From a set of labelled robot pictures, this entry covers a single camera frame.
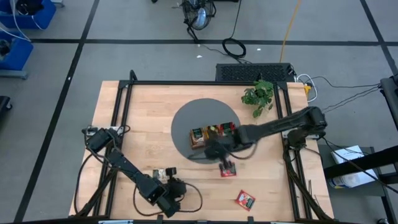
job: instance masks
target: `wire bundle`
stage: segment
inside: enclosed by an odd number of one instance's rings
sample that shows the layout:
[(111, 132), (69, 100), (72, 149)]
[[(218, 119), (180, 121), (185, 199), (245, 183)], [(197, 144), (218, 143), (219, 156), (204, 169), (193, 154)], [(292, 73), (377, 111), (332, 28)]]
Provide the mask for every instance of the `wire bundle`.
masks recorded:
[(356, 165), (356, 164), (355, 164), (354, 162), (352, 162), (351, 160), (346, 159), (346, 158), (344, 158), (343, 156), (341, 156), (340, 154), (338, 154), (337, 152), (335, 152), (335, 150), (333, 150), (333, 148), (329, 145), (329, 143), (332, 144), (332, 145), (334, 145), (334, 146), (336, 146), (336, 147), (339, 148), (339, 149), (345, 149), (345, 150), (347, 150), (346, 148), (343, 148), (343, 147), (341, 147), (341, 146), (337, 146), (336, 144), (330, 142), (329, 140), (326, 140), (325, 138), (322, 138), (322, 139), (325, 140), (326, 145), (330, 148), (330, 150), (332, 151), (332, 153), (334, 153), (336, 156), (338, 156), (338, 157), (342, 158), (344, 161), (350, 163), (352, 166), (354, 166), (355, 168), (357, 168), (357, 170), (359, 170), (359, 171), (363, 172), (364, 174), (370, 176), (372, 179), (374, 179), (375, 181), (379, 182), (383, 187), (385, 187), (385, 188), (387, 188), (387, 189), (390, 189), (390, 190), (392, 190), (394, 193), (398, 194), (398, 190), (396, 190), (396, 189), (394, 189), (394, 188), (388, 186), (387, 184), (385, 184), (384, 182), (382, 182), (381, 180), (379, 180), (377, 177), (374, 177), (374, 176), (371, 175), (370, 173), (366, 172), (366, 170), (360, 168), (358, 165)]
[[(307, 77), (308, 80), (305, 81), (305, 82), (303, 82), (303, 81), (301, 80), (301, 78), (302, 78), (303, 76)], [(346, 104), (348, 104), (348, 103), (350, 103), (350, 102), (352, 102), (352, 101), (354, 101), (354, 100), (357, 100), (358, 98), (364, 97), (364, 96), (366, 96), (366, 95), (368, 95), (368, 94), (370, 94), (370, 93), (373, 93), (373, 92), (375, 92), (375, 91), (378, 91), (378, 89), (380, 89), (380, 87), (381, 87), (381, 84), (380, 84), (380, 83), (371, 84), (371, 85), (357, 85), (357, 86), (336, 86), (336, 85), (331, 84), (331, 83), (329, 82), (329, 80), (327, 80), (325, 77), (318, 76), (318, 77), (313, 77), (313, 78), (311, 78), (311, 77), (310, 77), (309, 75), (307, 75), (307, 74), (301, 74), (301, 75), (299, 75), (299, 76), (297, 77), (297, 79), (300, 80), (302, 83), (306, 83), (306, 82), (308, 82), (308, 81), (311, 81), (311, 83), (312, 83), (312, 85), (313, 85), (313, 87), (314, 87), (314, 90), (315, 90), (315, 97), (312, 98), (311, 100), (308, 100), (308, 102), (314, 101), (314, 100), (317, 98), (317, 96), (318, 96), (318, 90), (317, 90), (317, 88), (316, 88), (316, 86), (315, 86), (315, 84), (314, 84), (314, 82), (313, 82), (313, 80), (316, 79), (316, 78), (321, 78), (321, 79), (325, 80), (325, 81), (327, 82), (327, 84), (329, 84), (329, 85), (330, 85), (331, 87), (333, 87), (333, 88), (364, 88), (364, 87), (370, 87), (369, 89), (367, 89), (367, 90), (365, 90), (365, 91), (362, 91), (362, 92), (360, 92), (360, 93), (357, 93), (357, 94), (355, 94), (355, 95), (353, 95), (353, 96), (350, 96), (350, 97), (348, 97), (348, 98), (346, 98), (346, 99), (344, 99), (344, 100), (341, 100), (341, 101), (338, 102), (338, 103), (335, 103), (335, 104), (333, 104), (333, 105), (327, 106), (326, 108), (323, 108), (323, 109), (322, 109), (322, 112), (323, 112), (324, 114), (325, 114), (325, 113), (328, 113), (328, 112), (331, 112), (331, 111), (333, 111), (333, 110), (335, 110), (335, 109), (337, 109), (337, 108), (340, 108), (340, 107), (342, 107), (342, 106), (344, 106), (344, 105), (346, 105)]]

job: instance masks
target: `cable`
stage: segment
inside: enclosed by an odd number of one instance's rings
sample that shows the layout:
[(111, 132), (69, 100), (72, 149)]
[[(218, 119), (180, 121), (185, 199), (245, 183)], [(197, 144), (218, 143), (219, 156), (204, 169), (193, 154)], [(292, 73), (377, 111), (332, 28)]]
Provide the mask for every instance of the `cable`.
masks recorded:
[(185, 198), (185, 195), (182, 195), (180, 199), (177, 200), (177, 202), (181, 202)]
[(358, 153), (358, 154), (362, 154), (362, 155), (369, 155), (369, 153), (367, 153), (367, 152), (356, 152), (356, 151), (354, 151), (354, 150), (347, 149), (347, 148), (344, 148), (344, 147), (342, 147), (342, 146), (338, 146), (338, 145), (336, 145), (335, 143), (333, 143), (333, 142), (331, 142), (331, 141), (329, 141), (329, 140), (326, 140), (325, 138), (324, 138), (323, 140), (327, 141), (328, 143), (330, 143), (330, 144), (332, 144), (332, 145), (334, 145), (334, 146), (336, 146), (336, 147), (338, 147), (338, 148), (340, 148), (340, 149), (345, 149), (345, 150), (347, 150), (348, 152), (351, 152), (351, 153)]
[(30, 40), (27, 40), (27, 39), (25, 39), (25, 38), (23, 38), (23, 37), (19, 37), (19, 36), (17, 36), (17, 35), (14, 35), (14, 34), (12, 34), (12, 33), (8, 32), (8, 31), (6, 31), (5, 29), (3, 29), (3, 28), (1, 28), (1, 27), (0, 27), (0, 30), (2, 30), (2, 31), (5, 32), (6, 34), (11, 35), (11, 36), (13, 36), (13, 37), (15, 37), (15, 38), (18, 38), (18, 39), (21, 39), (21, 40), (26, 40), (26, 41), (29, 41), (29, 42), (30, 42)]
[(300, 4), (301, 4), (301, 0), (297, 0), (297, 4), (296, 4), (296, 7), (294, 8), (293, 16), (292, 16), (292, 18), (290, 20), (289, 26), (288, 26), (286, 34), (285, 34), (285, 39), (284, 39), (284, 41), (282, 43), (282, 50), (280, 51), (279, 63), (282, 63), (282, 59), (284, 58), (284, 49), (285, 49), (286, 40), (287, 40), (287, 38), (289, 36), (290, 30), (291, 30), (292, 25), (293, 25), (293, 21), (294, 21), (294, 19), (296, 17), (297, 11), (299, 10)]
[(335, 109), (337, 109), (337, 108), (339, 108), (339, 107), (342, 107), (342, 106), (346, 105), (347, 103), (352, 102), (352, 101), (354, 101), (354, 100), (356, 100), (356, 99), (358, 99), (358, 98), (360, 98), (360, 97), (364, 97), (364, 96), (366, 96), (366, 95), (368, 95), (368, 94), (370, 94), (370, 93), (373, 93), (373, 92), (377, 91), (377, 89), (372, 90), (372, 91), (370, 91), (370, 92), (367, 92), (365, 95), (359, 96), (359, 97), (357, 97), (357, 98), (355, 98), (355, 99), (349, 100), (349, 101), (347, 101), (346, 103), (343, 103), (342, 105), (339, 105), (339, 106), (337, 106), (337, 107), (335, 107), (335, 108), (333, 108), (333, 109), (330, 109), (330, 110), (328, 110), (328, 111), (324, 111), (323, 113), (325, 114), (325, 113), (331, 112), (331, 111), (333, 111), (333, 110), (335, 110)]
[(231, 155), (233, 158), (235, 158), (235, 159), (242, 159), (242, 160), (252, 158), (252, 156), (253, 156), (254, 153), (256, 152), (257, 146), (258, 146), (258, 144), (255, 143), (255, 144), (254, 144), (253, 150), (250, 152), (250, 154), (249, 154), (248, 156), (239, 157), (239, 156), (235, 156), (235, 155), (234, 155), (231, 151), (229, 151), (223, 144), (220, 144), (220, 145), (221, 145), (221, 146), (223, 147), (223, 149), (224, 149), (229, 155)]
[(349, 98), (347, 98), (347, 99), (341, 100), (340, 102), (336, 103), (335, 105), (330, 105), (330, 106), (328, 106), (328, 107), (326, 107), (326, 108), (323, 108), (322, 111), (325, 111), (325, 110), (327, 110), (327, 109), (329, 109), (329, 108), (331, 108), (331, 107), (337, 106), (337, 105), (339, 105), (340, 103), (343, 103), (344, 101), (350, 100), (350, 99), (352, 99), (352, 98), (354, 98), (354, 97), (356, 97), (356, 96), (358, 96), (358, 95), (360, 95), (360, 94), (367, 93), (367, 92), (369, 92), (369, 91), (371, 91), (371, 90), (374, 90), (374, 89), (377, 89), (377, 88), (378, 88), (378, 86), (373, 87), (373, 88), (370, 88), (370, 89), (368, 89), (368, 90), (365, 90), (365, 91), (363, 91), (363, 92), (361, 92), (361, 93), (357, 93), (357, 94), (355, 94), (355, 95), (353, 95), (353, 96), (351, 96), (351, 97), (349, 97)]
[(296, 160), (296, 158), (297, 158), (297, 155), (296, 155), (296, 153), (294, 154), (294, 158), (290, 161), (290, 162), (293, 162), (294, 160)]
[(303, 149), (306, 149), (306, 150), (308, 150), (308, 151), (310, 151), (310, 152), (313, 152), (313, 153), (317, 154), (318, 156), (321, 156), (321, 154), (320, 154), (319, 152), (317, 152), (317, 151), (315, 151), (315, 150), (313, 150), (313, 149), (309, 149), (309, 148), (307, 148), (307, 147), (304, 147)]
[(90, 157), (93, 156), (92, 154), (88, 155), (87, 158), (83, 161), (83, 163), (80, 166), (79, 169), (79, 173), (77, 175), (77, 182), (76, 182), (76, 187), (75, 187), (75, 198), (73, 199), (73, 208), (75, 209), (75, 213), (78, 213), (78, 209), (77, 209), (77, 194), (79, 191), (79, 183), (80, 183), (80, 176), (81, 176), (81, 172), (84, 168), (84, 166), (86, 165), (87, 161), (90, 159)]
[(32, 15), (32, 20), (33, 20), (33, 22), (36, 24), (37, 28), (39, 28), (39, 29), (41, 29), (41, 30), (44, 30), (43, 28), (41, 28), (41, 27), (37, 24), (37, 22), (35, 21), (34, 15)]
[(201, 195), (200, 190), (197, 187), (195, 187), (193, 184), (189, 184), (186, 182), (184, 182), (184, 184), (193, 187), (198, 192), (199, 197), (200, 197), (200, 206), (199, 206), (199, 208), (197, 208), (195, 210), (179, 210), (178, 212), (193, 213), (193, 212), (197, 212), (197, 211), (201, 210), (201, 208), (203, 206), (203, 196)]
[(136, 204), (136, 191), (137, 191), (137, 185), (134, 187), (134, 191), (132, 193), (132, 205), (134, 206), (134, 209), (136, 209), (138, 214), (140, 214), (142, 216), (145, 216), (145, 217), (151, 217), (153, 215), (159, 215), (159, 214), (163, 213), (162, 211), (160, 211), (160, 212), (154, 212), (154, 213), (150, 213), (150, 214), (145, 214), (145, 213), (142, 213), (140, 210), (138, 210), (137, 204)]
[(314, 80), (314, 79), (317, 79), (317, 78), (322, 78), (322, 79), (324, 79), (331, 87), (333, 87), (333, 88), (362, 88), (362, 87), (372, 87), (372, 86), (377, 86), (377, 85), (379, 85), (380, 83), (377, 83), (377, 84), (372, 84), (372, 85), (358, 85), (358, 86), (335, 86), (335, 85), (332, 85), (330, 82), (329, 82), (329, 80), (327, 80), (325, 77), (322, 77), (322, 76), (317, 76), (317, 77), (313, 77), (312, 78), (312, 80)]
[[(107, 133), (108, 133), (108, 134), (111, 136), (111, 138), (113, 139), (114, 149), (120, 151), (120, 149), (116, 146), (116, 140), (115, 140), (114, 136), (113, 136), (109, 131), (108, 131)], [(85, 146), (87, 146), (87, 145), (88, 145), (88, 143), (87, 143), (87, 129), (86, 129), (86, 131), (84, 132), (84, 141), (85, 141)], [(119, 171), (119, 172), (126, 172), (126, 173), (131, 174), (131, 175), (135, 175), (134, 173), (132, 173), (132, 172), (130, 172), (130, 171), (128, 171), (128, 170), (124, 170), (124, 169), (120, 169), (120, 168), (117, 168), (117, 167), (113, 167), (113, 166), (111, 165), (111, 163), (109, 162), (108, 158), (106, 158), (105, 156), (99, 155), (98, 153), (95, 153), (93, 150), (91, 150), (91, 149), (88, 148), (88, 147), (86, 147), (86, 149), (90, 151), (91, 155), (93, 155), (93, 157), (94, 157), (98, 162), (104, 164), (107, 168), (109, 168), (109, 169), (111, 169), (111, 170), (116, 170), (116, 171)]]
[[(239, 17), (239, 12), (241, 11), (241, 5), (242, 5), (242, 0), (240, 0), (240, 2), (239, 2), (238, 12), (237, 12), (237, 14), (236, 14), (234, 29), (233, 29), (233, 31), (232, 31), (231, 37), (228, 37), (227, 39), (224, 39), (223, 42), (222, 42), (223, 49), (224, 49), (224, 51), (225, 51), (226, 53), (223, 53), (223, 52), (221, 52), (221, 51), (219, 51), (219, 50), (217, 50), (217, 49), (211, 49), (211, 48), (207, 47), (207, 46), (204, 45), (204, 44), (202, 44), (202, 45), (205, 46), (208, 50), (216, 51), (216, 52), (218, 52), (218, 53), (220, 53), (220, 54), (222, 54), (222, 55), (229, 56), (229, 57), (235, 59), (238, 63), (242, 63), (242, 62), (251, 63), (250, 61), (243, 59), (243, 58), (246, 56), (246, 47), (244, 46), (244, 44), (243, 44), (242, 42), (240, 42), (240, 41), (238, 41), (238, 40), (232, 38), (232, 37), (235, 35), (236, 24), (238, 23), (238, 17)], [(235, 44), (238, 44), (238, 45), (242, 48), (243, 52), (242, 52), (240, 55), (236, 55), (236, 54), (231, 53), (231, 52), (226, 48), (226, 43), (227, 43), (228, 41), (231, 41), (231, 42), (234, 42)]]
[(325, 138), (323, 138), (323, 140), (325, 140), (326, 145), (331, 149), (332, 153), (336, 154), (336, 156), (338, 156), (338, 157), (342, 158), (343, 160), (345, 160), (346, 162), (350, 163), (352, 166), (354, 166), (355, 168), (357, 168), (357, 170), (359, 170), (359, 171), (365, 173), (366, 175), (370, 176), (372, 179), (374, 179), (375, 181), (379, 182), (383, 187), (388, 188), (388, 189), (392, 190), (394, 193), (397, 193), (397, 194), (398, 194), (398, 190), (396, 190), (396, 189), (394, 189), (394, 188), (388, 186), (387, 184), (385, 184), (384, 182), (382, 182), (382, 181), (379, 180), (378, 178), (376, 178), (376, 177), (374, 177), (373, 175), (371, 175), (370, 173), (366, 172), (364, 169), (360, 168), (358, 165), (356, 165), (356, 164), (355, 164), (354, 162), (352, 162), (351, 160), (346, 159), (346, 158), (344, 158), (343, 156), (339, 155), (337, 152), (335, 152), (335, 151), (333, 150), (333, 148), (329, 145), (328, 141), (327, 141)]
[(310, 195), (308, 192), (307, 188), (303, 185), (303, 183), (300, 181), (298, 174), (296, 171), (294, 171), (293, 165), (290, 162), (290, 159), (288, 159), (289, 156), (289, 150), (285, 150), (282, 154), (282, 158), (286, 164), (287, 168), (287, 175), (288, 177), (293, 180), (293, 182), (296, 184), (297, 188), (301, 191), (302, 197), (307, 200), (309, 205), (311, 206), (313, 212), (315, 215), (319, 218), (319, 220), (332, 220), (319, 206), (319, 204), (316, 203), (316, 201), (313, 199), (313, 197)]
[(307, 77), (307, 78), (310, 79), (310, 81), (311, 81), (311, 83), (312, 83), (312, 86), (313, 86), (313, 89), (315, 90), (315, 97), (312, 98), (311, 100), (307, 100), (307, 102), (309, 103), (309, 102), (312, 102), (312, 101), (316, 100), (316, 98), (318, 97), (318, 91), (317, 91), (317, 88), (316, 88), (314, 82), (312, 81), (312, 78), (311, 78), (309, 75), (307, 75), (307, 74), (301, 74), (301, 75), (299, 75), (299, 76), (297, 77), (297, 79), (299, 79), (299, 78), (302, 77), (302, 76), (305, 76), (305, 77)]
[(126, 134), (131, 130), (131, 127), (128, 125), (124, 125), (125, 128), (129, 128), (128, 130), (124, 130), (122, 134)]
[[(200, 206), (199, 206), (199, 208), (197, 208), (195, 210), (179, 210), (178, 212), (193, 213), (193, 212), (197, 212), (197, 211), (201, 210), (201, 208), (203, 206), (203, 196), (201, 195), (200, 190), (197, 187), (195, 187), (193, 184), (189, 184), (186, 182), (184, 182), (184, 184), (193, 187), (198, 192), (199, 197), (200, 197)], [(134, 206), (134, 209), (136, 209), (138, 214), (145, 216), (145, 217), (151, 217), (153, 215), (159, 215), (159, 214), (163, 213), (163, 212), (154, 212), (154, 213), (150, 213), (150, 214), (145, 214), (145, 213), (142, 213), (140, 210), (138, 210), (137, 204), (136, 204), (136, 190), (137, 190), (137, 185), (134, 187), (134, 191), (132, 193), (132, 205)], [(184, 199), (184, 198), (185, 198), (185, 195), (183, 195), (182, 198), (179, 199), (177, 202), (181, 202), (182, 199)]]

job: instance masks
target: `yellow cable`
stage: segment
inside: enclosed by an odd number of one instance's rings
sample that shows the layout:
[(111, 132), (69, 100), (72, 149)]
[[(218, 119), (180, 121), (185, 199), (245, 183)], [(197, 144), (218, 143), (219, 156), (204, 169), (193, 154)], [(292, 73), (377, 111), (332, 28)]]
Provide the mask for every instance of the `yellow cable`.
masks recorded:
[(280, 52), (279, 63), (282, 63), (282, 59), (284, 57), (285, 43), (286, 43), (286, 40), (287, 40), (287, 38), (289, 36), (289, 32), (290, 32), (290, 30), (292, 28), (293, 21), (294, 21), (294, 18), (296, 17), (297, 11), (299, 10), (300, 4), (301, 4), (301, 0), (297, 0), (297, 4), (296, 4), (296, 7), (294, 8), (292, 19), (290, 20), (289, 27), (287, 28), (287, 31), (286, 31), (286, 34), (285, 34), (285, 39), (284, 39), (284, 42), (282, 44), (282, 51)]

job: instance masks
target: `black equipment box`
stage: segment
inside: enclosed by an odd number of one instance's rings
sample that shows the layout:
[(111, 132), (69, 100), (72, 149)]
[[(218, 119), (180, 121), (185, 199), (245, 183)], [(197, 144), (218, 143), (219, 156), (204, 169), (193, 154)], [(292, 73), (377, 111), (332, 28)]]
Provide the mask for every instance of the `black equipment box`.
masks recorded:
[(218, 82), (253, 82), (258, 79), (268, 82), (294, 82), (295, 75), (290, 63), (232, 63), (216, 66)]

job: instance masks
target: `small box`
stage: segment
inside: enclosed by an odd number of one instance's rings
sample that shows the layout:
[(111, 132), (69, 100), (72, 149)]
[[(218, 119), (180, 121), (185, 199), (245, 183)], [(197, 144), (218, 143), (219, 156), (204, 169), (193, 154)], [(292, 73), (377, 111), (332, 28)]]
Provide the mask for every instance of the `small box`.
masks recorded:
[(199, 149), (205, 147), (205, 131), (203, 128), (195, 128), (190, 131), (191, 148)]
[(230, 162), (231, 167), (226, 169), (222, 164), (220, 164), (221, 177), (233, 177), (236, 176), (236, 166), (234, 162)]
[(235, 124), (233, 122), (220, 124), (220, 136), (232, 135), (235, 132)]
[(256, 199), (249, 195), (248, 193), (246, 193), (245, 191), (241, 190), (237, 199), (235, 200), (235, 202), (242, 206), (244, 209), (246, 209), (247, 211), (250, 211), (250, 209), (253, 207), (254, 205), (254, 201)]
[(211, 125), (205, 128), (205, 140), (218, 136), (220, 136), (220, 128), (217, 125)]

